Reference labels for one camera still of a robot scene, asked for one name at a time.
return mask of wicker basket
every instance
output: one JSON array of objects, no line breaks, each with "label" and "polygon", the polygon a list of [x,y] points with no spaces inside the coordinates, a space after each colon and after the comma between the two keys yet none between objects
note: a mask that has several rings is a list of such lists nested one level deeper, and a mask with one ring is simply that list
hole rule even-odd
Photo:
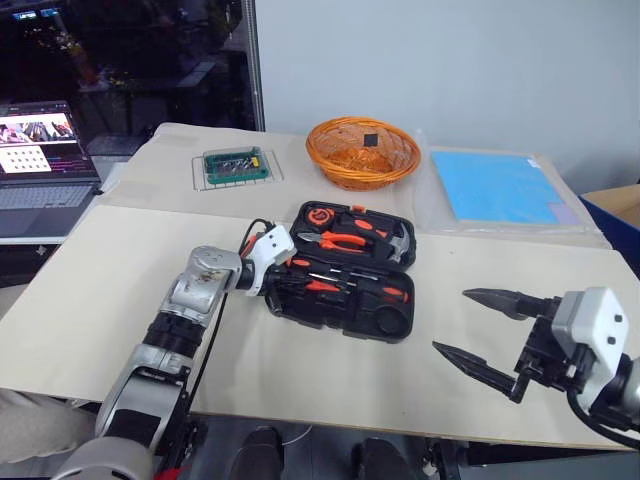
[{"label": "wicker basket", "polygon": [[416,142],[399,128],[366,117],[321,123],[307,151],[326,177],[347,190],[375,190],[397,182],[420,163]]}]

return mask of pliers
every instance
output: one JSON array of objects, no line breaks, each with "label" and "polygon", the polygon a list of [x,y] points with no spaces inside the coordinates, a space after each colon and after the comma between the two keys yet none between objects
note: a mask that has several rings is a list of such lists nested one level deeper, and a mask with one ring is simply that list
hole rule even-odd
[{"label": "pliers", "polygon": [[320,248],[326,248],[327,250],[339,250],[341,252],[349,253],[364,253],[364,250],[358,248],[347,248],[337,245],[335,242],[350,243],[359,247],[364,247],[367,244],[367,240],[357,235],[349,235],[348,233],[333,233],[324,232],[322,234],[313,232],[301,232],[298,233],[298,237],[307,242],[318,242]]}]

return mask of screwdriver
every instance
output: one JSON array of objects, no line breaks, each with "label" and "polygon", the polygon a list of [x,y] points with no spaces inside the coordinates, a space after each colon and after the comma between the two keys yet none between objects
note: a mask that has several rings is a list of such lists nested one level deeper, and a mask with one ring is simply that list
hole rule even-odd
[{"label": "screwdriver", "polygon": [[[337,282],[337,283],[341,282],[341,280],[337,278],[327,277],[325,275],[319,275],[317,273],[310,273],[309,276],[319,278],[321,280],[327,280],[329,282]],[[354,282],[344,282],[344,283],[346,283],[350,287],[356,287],[358,290],[362,292],[369,292],[369,293],[373,293],[374,295],[384,296],[385,298],[388,298],[390,300],[394,300],[402,303],[407,303],[409,301],[409,294],[407,292],[389,285],[387,285],[386,287],[381,287],[377,281],[373,281],[368,278],[363,278],[362,280],[358,280],[358,283],[354,283]]]},{"label": "screwdriver", "polygon": [[312,292],[341,292],[340,288],[330,283],[319,282],[318,280],[312,280],[304,286],[305,290],[311,290]]},{"label": "screwdriver", "polygon": [[[297,267],[301,267],[303,269],[308,269],[312,273],[342,273],[342,270],[338,270],[337,268],[332,268],[331,265],[322,262],[314,262],[313,260],[308,260],[306,258],[292,258],[287,261],[287,266],[295,265]],[[365,273],[355,273],[349,272],[349,275],[353,275],[354,277],[362,277],[368,278],[370,280],[379,280],[375,275],[367,275]]]}]

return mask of tool case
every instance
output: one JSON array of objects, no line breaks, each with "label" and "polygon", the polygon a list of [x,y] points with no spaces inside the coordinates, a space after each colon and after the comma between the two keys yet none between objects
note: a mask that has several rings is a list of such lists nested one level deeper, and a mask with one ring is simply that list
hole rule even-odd
[{"label": "tool case", "polygon": [[416,256],[411,222],[313,201],[290,233],[298,253],[274,269],[265,292],[274,315],[389,343],[411,333],[414,287],[404,273]]}]

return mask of black cable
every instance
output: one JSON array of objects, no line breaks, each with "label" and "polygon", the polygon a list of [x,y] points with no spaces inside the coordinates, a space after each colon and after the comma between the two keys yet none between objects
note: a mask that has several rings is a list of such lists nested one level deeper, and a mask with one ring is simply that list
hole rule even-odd
[{"label": "black cable", "polygon": [[[242,238],[242,242],[240,242],[240,248],[238,249],[238,253],[242,253],[242,251],[244,250],[245,245],[247,243],[247,239],[249,238],[249,234],[251,233],[251,230],[257,223],[262,223],[265,226],[266,231],[269,231],[274,227],[273,223],[267,220],[264,220],[262,218],[256,218],[254,221],[251,222],[251,224],[249,225],[249,228],[247,228],[247,231],[245,232],[244,237]],[[189,412],[191,410],[191,405],[193,404],[193,400],[195,399],[196,392],[198,391],[198,387],[200,386],[200,382],[202,381],[204,370],[207,366],[207,362],[209,361],[209,356],[211,355],[211,351],[213,350],[213,342],[215,342],[216,337],[218,336],[218,329],[220,328],[220,322],[222,320],[222,314],[224,313],[224,307],[227,304],[228,296],[229,294],[225,293],[224,296],[222,297],[222,302],[220,303],[220,309],[218,310],[218,316],[216,318],[216,325],[213,328],[213,333],[211,334],[211,338],[209,339],[209,343],[207,344],[207,350],[204,353],[204,357],[202,357],[202,363],[200,364],[200,369],[198,370],[198,375],[196,377],[196,380],[195,382],[193,382],[193,387],[191,388],[191,394],[189,395],[189,400],[187,401],[187,405],[186,405],[186,410],[185,410],[186,412]]]},{"label": "black cable", "polygon": [[567,390],[567,401],[569,402],[569,407],[571,407],[571,410],[576,415],[576,417],[578,417],[582,421],[582,423],[584,423],[591,430],[599,433],[603,437],[608,438],[613,442],[624,445],[625,447],[633,448],[634,450],[640,450],[640,440],[634,440],[633,438],[626,435],[616,433],[608,429],[604,425],[599,424],[593,418],[587,415],[587,413],[578,403],[578,393],[575,390]]}]

